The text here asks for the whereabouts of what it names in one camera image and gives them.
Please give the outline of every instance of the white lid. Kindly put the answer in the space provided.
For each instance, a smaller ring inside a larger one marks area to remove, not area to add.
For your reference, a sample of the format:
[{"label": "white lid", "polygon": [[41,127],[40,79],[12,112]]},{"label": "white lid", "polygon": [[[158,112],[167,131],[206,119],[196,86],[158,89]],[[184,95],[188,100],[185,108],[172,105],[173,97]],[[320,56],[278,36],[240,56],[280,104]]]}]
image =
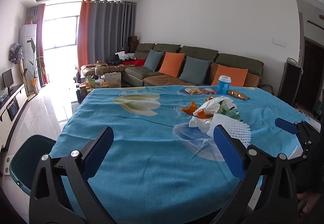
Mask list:
[{"label": "white lid", "polygon": [[222,81],[222,82],[228,82],[231,83],[231,78],[229,76],[224,76],[224,75],[220,75],[218,80]]}]

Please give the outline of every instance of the flower pot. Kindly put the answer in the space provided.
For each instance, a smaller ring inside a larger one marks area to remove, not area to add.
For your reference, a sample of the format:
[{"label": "flower pot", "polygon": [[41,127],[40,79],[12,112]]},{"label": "flower pot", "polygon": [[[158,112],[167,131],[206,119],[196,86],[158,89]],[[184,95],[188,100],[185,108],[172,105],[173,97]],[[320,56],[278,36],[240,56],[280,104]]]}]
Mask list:
[{"label": "flower pot", "polygon": [[30,84],[31,84],[31,85],[33,86],[33,88],[34,88],[34,93],[35,93],[36,95],[38,95],[38,90],[37,90],[37,86],[36,86],[36,83],[37,83],[37,77],[31,79],[29,82],[30,82]]}]

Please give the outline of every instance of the computer monitor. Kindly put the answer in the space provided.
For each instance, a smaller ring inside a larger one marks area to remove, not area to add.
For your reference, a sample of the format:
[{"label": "computer monitor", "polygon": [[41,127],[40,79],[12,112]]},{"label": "computer monitor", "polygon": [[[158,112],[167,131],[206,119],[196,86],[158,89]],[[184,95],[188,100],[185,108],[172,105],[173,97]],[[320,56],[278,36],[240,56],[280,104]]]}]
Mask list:
[{"label": "computer monitor", "polygon": [[2,74],[2,78],[3,78],[3,84],[5,87],[8,88],[8,90],[10,91],[10,86],[13,85],[14,83],[14,79],[12,77],[12,72],[11,72],[11,69],[10,70],[7,70],[6,72],[4,72]]}]

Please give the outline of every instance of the orange peel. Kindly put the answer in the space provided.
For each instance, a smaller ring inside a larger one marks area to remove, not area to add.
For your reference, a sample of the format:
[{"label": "orange peel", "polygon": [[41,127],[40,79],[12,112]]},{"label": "orange peel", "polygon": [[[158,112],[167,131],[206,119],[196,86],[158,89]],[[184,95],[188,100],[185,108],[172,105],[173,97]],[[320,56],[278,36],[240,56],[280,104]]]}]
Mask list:
[{"label": "orange peel", "polygon": [[212,114],[205,114],[204,110],[199,110],[199,111],[197,112],[197,115],[198,115],[198,118],[199,118],[199,119],[208,119],[208,118],[213,117]]},{"label": "orange peel", "polygon": [[184,111],[186,114],[193,114],[195,110],[197,110],[197,104],[195,104],[193,101],[191,102],[190,106],[188,108],[181,108],[182,111]]}]

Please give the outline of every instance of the wooden cabinet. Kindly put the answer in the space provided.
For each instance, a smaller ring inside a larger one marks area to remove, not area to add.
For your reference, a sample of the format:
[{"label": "wooden cabinet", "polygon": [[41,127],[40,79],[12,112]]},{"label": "wooden cabinet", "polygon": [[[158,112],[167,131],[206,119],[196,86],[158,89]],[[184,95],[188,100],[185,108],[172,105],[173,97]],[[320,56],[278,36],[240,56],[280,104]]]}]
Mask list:
[{"label": "wooden cabinet", "polygon": [[[11,120],[7,110],[7,106],[15,98],[17,100],[19,110],[14,116],[14,118]],[[12,90],[9,92],[8,96],[2,103],[0,103],[0,147],[3,148],[3,151],[7,151],[9,148],[12,134],[21,116],[22,111],[26,106],[26,102],[27,94],[25,91],[25,86],[22,84],[12,87]]]},{"label": "wooden cabinet", "polygon": [[18,101],[18,105],[21,108],[25,101],[27,100],[26,90],[25,87],[23,87],[16,95],[16,99]]},{"label": "wooden cabinet", "polygon": [[5,145],[6,141],[7,141],[7,138],[8,138],[8,135],[10,133],[11,127],[12,127],[11,126],[11,120],[10,120],[7,109],[5,108],[3,110],[3,113],[0,116],[0,138],[1,138],[1,141],[2,141],[2,147],[1,148],[4,147],[4,145]]}]

